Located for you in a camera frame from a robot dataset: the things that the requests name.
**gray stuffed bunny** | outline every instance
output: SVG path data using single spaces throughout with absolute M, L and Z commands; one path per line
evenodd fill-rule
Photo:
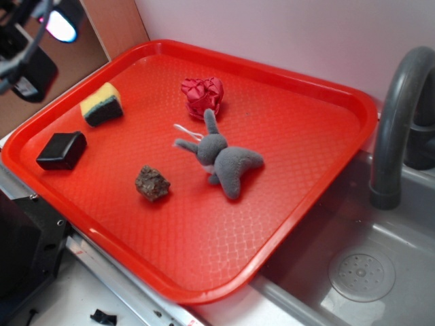
M 204 112 L 204 120 L 209 134 L 199 144 L 177 139 L 175 146 L 196 154 L 203 168 L 211 173 L 210 184 L 220 183 L 230 199 L 237 199 L 240 196 L 242 174 L 251 168 L 261 167 L 264 164 L 263 157 L 246 148 L 229 147 L 225 137 L 219 133 L 213 110 Z

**brown rock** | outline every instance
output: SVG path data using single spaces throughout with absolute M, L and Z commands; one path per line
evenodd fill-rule
M 150 202 L 164 197 L 171 185 L 155 168 L 145 165 L 135 181 L 137 191 Z

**tray rim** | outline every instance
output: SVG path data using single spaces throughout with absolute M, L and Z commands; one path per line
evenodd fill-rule
M 182 51 L 184 55 L 193 52 L 198 54 L 201 60 L 191 61 L 199 63 L 200 65 L 202 64 L 202 61 L 203 63 L 207 63 L 208 66 L 213 68 L 217 67 L 218 69 L 220 66 L 224 66 L 228 63 L 230 63 L 231 67 L 243 67 L 244 72 L 248 74 L 248 76 L 245 77 L 254 80 L 256 80 L 256 73 L 261 71 L 269 78 L 267 79 L 268 83 L 278 78 L 284 82 L 283 87 L 286 86 L 284 87 L 285 89 L 287 89 L 289 86 L 297 86 L 297 90 L 300 92 L 297 90 L 295 90 L 295 92 L 299 94 L 305 93 L 302 84 L 305 87 L 308 85 L 312 88 L 318 88 L 319 91 L 323 92 L 322 94 L 324 96 L 325 94 L 328 95 L 329 93 L 333 94 L 334 96 L 329 103 L 349 109 L 357 116 L 360 122 L 360 132 L 358 133 L 358 136 L 351 142 L 350 145 L 348 145 L 346 150 L 341 153 L 334 164 L 332 164 L 328 169 L 328 171 L 336 171 L 334 173 L 335 177 L 342 171 L 350 159 L 352 159 L 358 149 L 363 145 L 364 141 L 372 134 L 377 124 L 377 108 L 373 100 L 367 94 L 354 88 L 332 83 L 330 81 L 325 81 L 316 77 L 303 75 L 301 73 L 295 73 L 285 69 L 250 61 L 244 58 L 230 56 L 228 54 L 223 54 L 213 50 L 191 46 L 177 41 L 156 40 L 139 44 L 129 51 L 121 54 L 113 61 L 102 66 L 99 70 L 78 83 L 68 92 L 64 93 L 61 97 L 57 98 L 46 108 L 42 109 L 36 115 L 27 120 L 23 125 L 17 128 L 17 130 L 13 132 L 13 134 L 6 141 L 3 150 L 0 152 L 4 164 L 20 179 L 28 184 L 29 187 L 35 188 L 35 191 L 49 201 L 56 209 L 59 210 L 60 213 L 67 215 L 73 203 L 64 202 L 59 200 L 59 198 L 56 196 L 53 196 L 52 192 L 47 187 L 44 187 L 43 185 L 42 187 L 40 186 L 39 179 L 37 177 L 30 173 L 25 166 L 22 166 L 22 164 L 19 163 L 20 151 L 16 151 L 15 148 L 17 146 L 22 148 L 29 139 L 44 129 L 27 127 L 30 124 L 37 124 L 38 126 L 42 127 L 47 126 L 47 122 L 52 122 L 53 119 L 56 119 L 67 112 L 72 106 L 76 105 L 80 99 L 92 94 L 101 85 L 103 85 L 104 82 L 115 77 L 137 60 L 150 55 L 173 55 L 175 52 L 179 53 L 179 51 Z M 319 96 L 318 99 L 324 101 L 322 96 Z M 365 110 L 352 110 L 348 108 L 348 106 L 352 105 L 358 105 L 365 108 Z M 62 110 L 55 110 L 54 108 L 57 107 L 62 108 Z M 234 279 L 226 284 L 220 285 L 219 287 L 210 289 L 208 291 L 186 290 L 175 282 L 172 282 L 172 280 L 169 278 L 165 278 L 161 271 L 155 269 L 144 258 L 125 251 L 125 248 L 123 248 L 122 244 L 114 243 L 104 234 L 98 232 L 97 222 L 85 222 L 84 219 L 87 217 L 87 215 L 80 210 L 77 218 L 75 218 L 77 221 L 74 221 L 72 224 L 82 232 L 84 229 L 89 232 L 90 238 L 93 242 L 99 245 L 103 250 L 107 251 L 115 259 L 120 261 L 121 264 L 125 265 L 129 270 L 134 272 L 144 282 L 148 283 L 151 281 L 150 285 L 162 295 L 181 304 L 203 304 L 223 298 L 249 282 L 249 280 L 254 277 L 258 269 L 260 269 L 261 265 L 266 261 L 267 257 L 271 255 L 279 243 L 282 242 L 283 239 L 292 231 L 297 223 L 303 218 L 303 215 L 307 209 L 311 207 L 311 205 L 315 202 L 315 199 L 317 199 L 329 186 L 329 184 L 331 184 L 333 179 L 334 178 L 331 177 L 320 178 L 313 187 L 315 191 L 312 189 L 293 210 L 291 216 L 295 218 L 289 219 L 286 217 L 281 226 L 264 243 L 260 250 Z

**white wall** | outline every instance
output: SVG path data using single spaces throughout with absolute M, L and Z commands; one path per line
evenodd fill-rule
M 379 106 L 402 57 L 435 48 L 434 0 L 136 0 L 173 39 L 351 86 Z

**sink drain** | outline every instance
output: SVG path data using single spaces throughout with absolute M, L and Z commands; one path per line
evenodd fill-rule
M 392 289 L 396 274 L 383 253 L 370 247 L 351 247 L 334 256 L 329 265 L 329 279 L 343 297 L 371 302 Z

